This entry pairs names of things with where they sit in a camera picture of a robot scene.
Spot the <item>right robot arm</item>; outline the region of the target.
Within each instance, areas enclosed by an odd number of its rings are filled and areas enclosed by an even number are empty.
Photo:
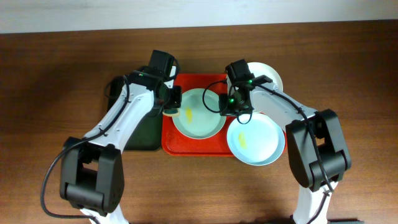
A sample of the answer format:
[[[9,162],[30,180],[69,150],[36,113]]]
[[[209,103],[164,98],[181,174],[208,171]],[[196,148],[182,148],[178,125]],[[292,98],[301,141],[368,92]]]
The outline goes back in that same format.
[[[328,223],[328,206],[351,156],[337,114],[309,108],[279,89],[271,77],[255,76],[241,59],[225,68],[228,93],[219,114],[233,116],[227,140],[233,155],[254,166],[266,165],[262,147],[284,140],[290,170],[300,186],[294,223]]]

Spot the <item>green and yellow sponge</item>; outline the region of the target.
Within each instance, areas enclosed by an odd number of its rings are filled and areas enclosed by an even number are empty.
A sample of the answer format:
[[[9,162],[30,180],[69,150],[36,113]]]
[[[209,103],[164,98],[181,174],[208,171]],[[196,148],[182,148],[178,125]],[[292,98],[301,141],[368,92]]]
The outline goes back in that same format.
[[[179,108],[163,109],[162,114],[168,117],[176,117],[180,115],[180,109]]]

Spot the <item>light green plate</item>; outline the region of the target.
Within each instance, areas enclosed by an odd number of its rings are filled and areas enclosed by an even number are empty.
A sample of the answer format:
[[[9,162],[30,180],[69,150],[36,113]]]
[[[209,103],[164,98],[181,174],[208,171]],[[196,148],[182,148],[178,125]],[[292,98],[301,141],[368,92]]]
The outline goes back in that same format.
[[[213,113],[203,104],[202,96],[205,90],[195,88],[182,94],[182,105],[179,115],[172,121],[177,130],[191,139],[207,139],[219,133],[226,117]]]

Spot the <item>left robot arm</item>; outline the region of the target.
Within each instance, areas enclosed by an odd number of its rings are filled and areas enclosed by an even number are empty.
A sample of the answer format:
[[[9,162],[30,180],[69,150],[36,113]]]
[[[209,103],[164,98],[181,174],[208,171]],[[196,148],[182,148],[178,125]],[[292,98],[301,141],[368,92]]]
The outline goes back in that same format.
[[[60,155],[60,196],[92,223],[127,223],[123,150],[152,110],[179,108],[182,90],[174,86],[180,70],[171,54],[154,50],[149,63],[123,75],[121,92],[104,118],[81,139],[70,137]]]

